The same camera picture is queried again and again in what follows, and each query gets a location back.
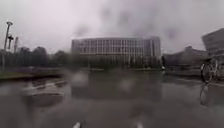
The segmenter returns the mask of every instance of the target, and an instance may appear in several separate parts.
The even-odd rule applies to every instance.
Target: lamp post
[[[10,28],[10,26],[13,25],[13,23],[10,22],[10,21],[7,21],[6,24],[7,24],[7,30],[6,30],[6,36],[5,36],[4,50],[3,50],[3,54],[2,54],[2,68],[3,69],[5,68],[5,52],[6,52],[6,45],[7,45],[7,40],[8,40],[9,28]]]

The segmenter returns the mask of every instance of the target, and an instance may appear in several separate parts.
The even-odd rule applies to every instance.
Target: wet road
[[[19,99],[12,98],[12,101],[6,102],[3,97],[8,98],[8,94],[13,96],[11,93],[5,94],[7,88],[1,87],[1,101],[4,101],[1,104],[9,106],[0,106],[0,111],[7,117],[1,118],[13,118],[19,124],[15,127],[23,125],[36,128],[72,128],[82,121],[83,128],[224,126],[224,86],[211,85],[206,88],[201,104],[200,81],[163,76],[161,72],[81,72],[74,74],[72,79],[58,89],[64,96],[63,101],[50,107],[36,107],[32,112],[27,111],[26,103],[19,102]],[[47,89],[55,92],[56,87],[49,86]]]

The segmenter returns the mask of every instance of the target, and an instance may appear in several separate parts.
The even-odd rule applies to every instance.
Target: street lamp
[[[8,35],[8,39],[9,39],[9,45],[8,45],[8,49],[10,49],[11,48],[11,42],[12,42],[12,40],[14,40],[14,37],[12,36],[12,35]]]
[[[10,21],[7,21],[6,24],[7,24],[7,30],[6,30],[6,36],[5,36],[4,50],[2,54],[2,68],[3,69],[5,68],[5,51],[6,51],[6,45],[7,45],[8,35],[9,35],[9,28],[10,26],[13,25],[13,23]]]

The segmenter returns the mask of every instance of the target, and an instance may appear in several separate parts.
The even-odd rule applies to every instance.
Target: sky
[[[223,0],[0,0],[0,47],[6,21],[19,46],[69,51],[71,39],[159,36],[162,51],[204,49],[201,36],[224,26]]]

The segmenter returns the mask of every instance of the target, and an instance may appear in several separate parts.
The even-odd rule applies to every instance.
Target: lawn
[[[18,73],[18,72],[5,72],[0,71],[0,79],[15,79],[23,77],[31,77],[30,74]]]

